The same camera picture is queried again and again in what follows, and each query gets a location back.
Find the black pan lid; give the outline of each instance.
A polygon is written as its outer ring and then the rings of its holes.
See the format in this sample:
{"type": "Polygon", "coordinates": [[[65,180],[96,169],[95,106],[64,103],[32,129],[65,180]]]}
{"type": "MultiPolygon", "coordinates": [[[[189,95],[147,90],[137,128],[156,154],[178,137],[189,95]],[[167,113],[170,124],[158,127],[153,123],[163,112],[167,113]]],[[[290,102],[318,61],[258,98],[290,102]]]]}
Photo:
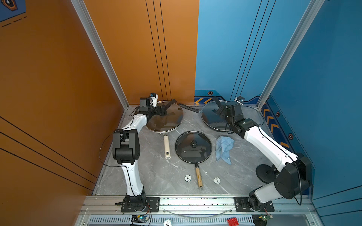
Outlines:
{"type": "Polygon", "coordinates": [[[205,134],[188,131],[177,138],[175,149],[183,161],[196,164],[205,161],[211,155],[212,144],[205,134]]]}

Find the pan lid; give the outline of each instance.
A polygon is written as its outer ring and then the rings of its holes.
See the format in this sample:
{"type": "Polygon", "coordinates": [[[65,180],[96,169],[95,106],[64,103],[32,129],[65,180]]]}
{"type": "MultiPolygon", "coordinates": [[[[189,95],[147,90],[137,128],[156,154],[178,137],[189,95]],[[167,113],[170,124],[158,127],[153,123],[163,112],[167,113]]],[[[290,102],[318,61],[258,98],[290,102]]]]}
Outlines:
{"type": "MultiPolygon", "coordinates": [[[[222,105],[225,105],[227,101],[220,100],[220,103],[222,105]]],[[[201,109],[201,118],[204,121],[204,123],[208,125],[210,128],[216,131],[225,132],[226,131],[225,126],[227,122],[225,119],[220,118],[220,116],[216,114],[218,109],[219,107],[215,101],[208,102],[201,109]]]]}
{"type": "MultiPolygon", "coordinates": [[[[167,105],[169,101],[158,101],[157,106],[167,105]]],[[[167,108],[167,115],[154,115],[146,124],[149,130],[162,133],[176,129],[182,122],[184,112],[182,108],[174,103],[167,108]]]]}
{"type": "Polygon", "coordinates": [[[205,161],[211,155],[212,145],[205,134],[188,131],[177,138],[175,149],[180,159],[196,164],[205,161]]]}

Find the orange chevron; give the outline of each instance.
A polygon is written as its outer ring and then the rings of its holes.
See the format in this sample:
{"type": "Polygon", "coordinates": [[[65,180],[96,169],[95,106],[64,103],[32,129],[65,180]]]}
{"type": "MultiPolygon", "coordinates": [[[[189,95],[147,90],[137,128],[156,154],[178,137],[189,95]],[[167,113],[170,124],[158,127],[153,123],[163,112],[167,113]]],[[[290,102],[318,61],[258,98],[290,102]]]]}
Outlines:
{"type": "Polygon", "coordinates": [[[266,112],[266,111],[269,111],[269,112],[270,112],[269,109],[266,109],[266,108],[265,108],[265,109],[264,109],[264,117],[265,117],[265,112],[266,112]]]}
{"type": "Polygon", "coordinates": [[[199,101],[202,100],[203,98],[198,99],[197,101],[195,101],[195,104],[199,105],[199,101]]]}
{"type": "Polygon", "coordinates": [[[210,100],[212,100],[212,98],[208,99],[207,101],[204,102],[204,104],[207,104],[210,100]]]}
{"type": "Polygon", "coordinates": [[[271,124],[271,133],[273,133],[273,128],[274,128],[274,127],[279,128],[279,126],[278,126],[278,125],[275,125],[275,124],[273,124],[273,123],[272,123],[272,124],[271,124]]]}
{"type": "Polygon", "coordinates": [[[280,145],[289,148],[289,145],[287,145],[286,143],[280,142],[280,145]]]}
{"type": "Polygon", "coordinates": [[[268,116],[267,118],[268,120],[266,121],[266,123],[269,125],[269,119],[274,119],[274,118],[272,116],[268,116]]]}

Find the mounting plate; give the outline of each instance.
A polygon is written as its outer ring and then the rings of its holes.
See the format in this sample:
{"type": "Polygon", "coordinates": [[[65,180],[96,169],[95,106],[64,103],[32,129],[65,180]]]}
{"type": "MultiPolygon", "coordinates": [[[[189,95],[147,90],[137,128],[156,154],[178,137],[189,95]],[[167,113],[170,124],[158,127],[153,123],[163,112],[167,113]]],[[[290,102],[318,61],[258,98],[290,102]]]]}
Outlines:
{"type": "MultiPolygon", "coordinates": [[[[160,197],[146,197],[146,202],[150,205],[150,210],[152,213],[159,211],[160,206],[160,197]]],[[[132,203],[132,204],[123,204],[121,208],[121,212],[123,213],[135,213],[138,212],[139,209],[142,208],[141,203],[132,203]]],[[[146,207],[142,212],[147,212],[148,207],[146,207]]]]}
{"type": "Polygon", "coordinates": [[[274,212],[274,205],[271,201],[263,204],[261,210],[255,211],[253,209],[250,209],[250,207],[248,205],[248,199],[249,199],[249,197],[234,197],[234,203],[235,203],[235,208],[236,208],[237,212],[263,212],[264,213],[264,208],[268,212],[274,212]]]}

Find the white pan handle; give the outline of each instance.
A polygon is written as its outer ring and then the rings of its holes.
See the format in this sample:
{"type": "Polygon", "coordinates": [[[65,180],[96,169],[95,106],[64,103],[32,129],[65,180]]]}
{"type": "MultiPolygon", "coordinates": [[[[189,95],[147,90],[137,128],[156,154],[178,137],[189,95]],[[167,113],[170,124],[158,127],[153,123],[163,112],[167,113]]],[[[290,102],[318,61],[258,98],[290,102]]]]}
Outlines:
{"type": "Polygon", "coordinates": [[[170,159],[171,158],[171,153],[170,153],[170,144],[168,143],[168,136],[164,136],[163,140],[165,142],[165,158],[166,159],[170,159]]]}

